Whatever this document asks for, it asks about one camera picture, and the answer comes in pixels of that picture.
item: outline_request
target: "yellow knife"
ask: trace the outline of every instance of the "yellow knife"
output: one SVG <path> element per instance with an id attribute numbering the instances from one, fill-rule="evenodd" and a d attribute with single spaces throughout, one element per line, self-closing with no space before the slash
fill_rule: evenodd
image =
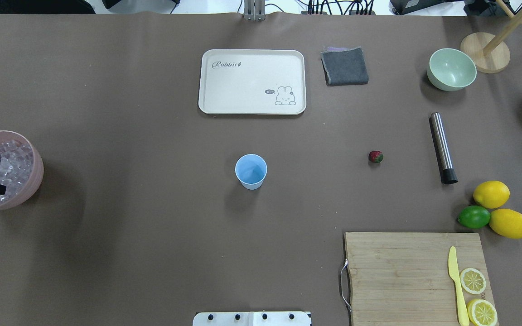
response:
<path id="1" fill-rule="evenodd" d="M 450 247 L 448 252 L 448 275 L 454 281 L 456 289 L 456 311 L 458 312 L 458 323 L 461 326 L 469 326 L 469 314 L 466 312 L 462 286 L 460 286 L 460 275 L 458 275 L 458 261 L 456 260 L 456 248 Z"/>

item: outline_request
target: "green lime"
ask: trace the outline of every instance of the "green lime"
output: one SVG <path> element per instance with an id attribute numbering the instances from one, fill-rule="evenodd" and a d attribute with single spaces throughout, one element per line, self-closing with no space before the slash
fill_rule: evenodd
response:
<path id="1" fill-rule="evenodd" d="M 468 206 L 458 214 L 458 222 L 471 229 L 478 229 L 488 224 L 491 213 L 482 206 Z"/>

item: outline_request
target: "wooden round base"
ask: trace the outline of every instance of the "wooden round base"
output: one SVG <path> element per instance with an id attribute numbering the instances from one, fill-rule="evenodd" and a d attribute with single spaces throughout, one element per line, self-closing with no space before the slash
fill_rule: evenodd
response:
<path id="1" fill-rule="evenodd" d="M 494 74 L 505 69 L 511 60 L 509 47 L 501 42 L 491 53 L 484 55 L 483 49 L 495 35 L 489 33 L 472 33 L 462 40 L 460 50 L 466 53 L 476 64 L 479 72 Z"/>

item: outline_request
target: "green bowl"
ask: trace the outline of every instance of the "green bowl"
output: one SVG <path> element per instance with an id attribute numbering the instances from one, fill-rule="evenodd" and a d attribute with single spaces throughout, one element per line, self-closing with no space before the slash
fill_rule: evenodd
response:
<path id="1" fill-rule="evenodd" d="M 477 76 L 477 68 L 464 52 L 440 49 L 430 57 L 426 74 L 438 89 L 458 91 L 473 83 Z"/>

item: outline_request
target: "bunny drawing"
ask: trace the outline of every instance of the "bunny drawing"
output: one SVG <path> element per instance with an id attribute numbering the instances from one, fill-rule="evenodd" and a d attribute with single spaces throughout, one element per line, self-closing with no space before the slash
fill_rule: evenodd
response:
<path id="1" fill-rule="evenodd" d="M 290 86 L 280 86 L 277 89 L 275 105 L 295 105 L 295 95 Z"/>

